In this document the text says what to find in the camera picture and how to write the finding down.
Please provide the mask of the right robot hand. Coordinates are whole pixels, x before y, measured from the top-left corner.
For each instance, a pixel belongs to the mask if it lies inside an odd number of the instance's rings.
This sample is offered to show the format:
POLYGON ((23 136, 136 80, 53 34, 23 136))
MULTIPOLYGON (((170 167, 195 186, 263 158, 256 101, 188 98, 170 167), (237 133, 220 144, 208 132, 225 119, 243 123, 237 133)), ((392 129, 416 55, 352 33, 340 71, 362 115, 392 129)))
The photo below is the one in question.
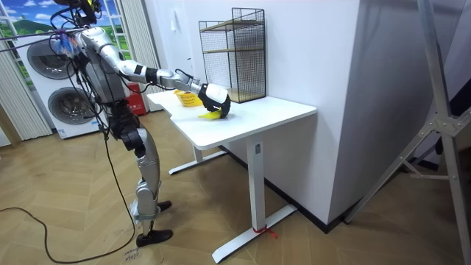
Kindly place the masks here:
POLYGON ((220 110, 221 119, 224 119, 229 114, 231 99, 225 87, 215 84, 203 84, 198 97, 209 112, 212 113, 220 110))

